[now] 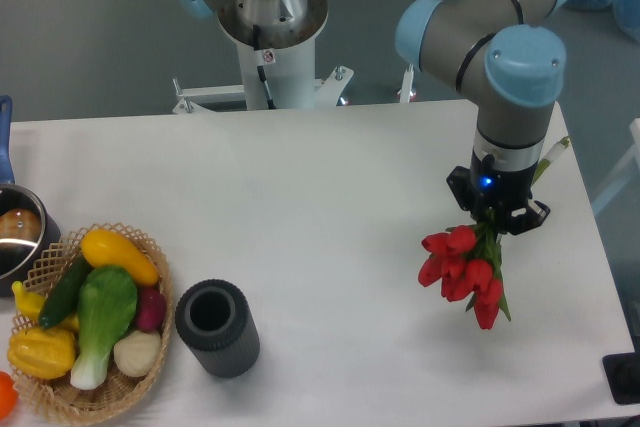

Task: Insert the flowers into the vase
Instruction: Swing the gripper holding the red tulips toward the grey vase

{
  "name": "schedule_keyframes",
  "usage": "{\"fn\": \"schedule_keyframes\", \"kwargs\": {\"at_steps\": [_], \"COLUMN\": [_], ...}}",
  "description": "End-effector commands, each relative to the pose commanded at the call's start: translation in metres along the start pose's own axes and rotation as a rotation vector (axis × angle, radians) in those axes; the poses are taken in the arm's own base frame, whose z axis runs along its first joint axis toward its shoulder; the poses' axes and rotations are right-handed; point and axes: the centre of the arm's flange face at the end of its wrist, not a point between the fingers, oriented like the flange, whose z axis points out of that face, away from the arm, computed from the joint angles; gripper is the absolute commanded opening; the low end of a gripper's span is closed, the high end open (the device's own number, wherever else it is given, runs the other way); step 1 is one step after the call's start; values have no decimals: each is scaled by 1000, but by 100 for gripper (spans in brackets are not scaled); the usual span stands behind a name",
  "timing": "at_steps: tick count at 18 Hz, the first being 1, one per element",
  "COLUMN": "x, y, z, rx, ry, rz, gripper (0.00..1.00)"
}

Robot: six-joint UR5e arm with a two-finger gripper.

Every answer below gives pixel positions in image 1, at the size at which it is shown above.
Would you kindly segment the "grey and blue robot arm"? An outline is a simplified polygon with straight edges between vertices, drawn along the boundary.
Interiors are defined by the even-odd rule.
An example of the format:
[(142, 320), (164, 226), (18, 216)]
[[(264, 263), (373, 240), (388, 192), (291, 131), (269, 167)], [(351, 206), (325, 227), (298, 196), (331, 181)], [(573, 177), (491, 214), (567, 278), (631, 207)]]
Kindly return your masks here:
[[(179, 0), (215, 16), (235, 43), (251, 110), (308, 109), (326, 94), (315, 79), (315, 40), (327, 0)], [(416, 0), (395, 30), (412, 68), (452, 87), (478, 109), (471, 163), (447, 183), (459, 207), (501, 234), (540, 226), (548, 207), (531, 194), (566, 50), (542, 25), (567, 0)]]

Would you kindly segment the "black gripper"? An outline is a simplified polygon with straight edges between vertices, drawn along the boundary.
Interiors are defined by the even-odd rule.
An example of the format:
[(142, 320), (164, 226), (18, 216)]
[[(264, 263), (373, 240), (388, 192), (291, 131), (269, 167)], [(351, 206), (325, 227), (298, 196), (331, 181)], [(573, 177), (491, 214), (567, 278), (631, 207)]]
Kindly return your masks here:
[(456, 166), (446, 178), (461, 210), (478, 223), (488, 223), (496, 233), (520, 235), (540, 227), (550, 208), (534, 200), (531, 187), (537, 164), (519, 171), (498, 169), (491, 154), (475, 154), (469, 168)]

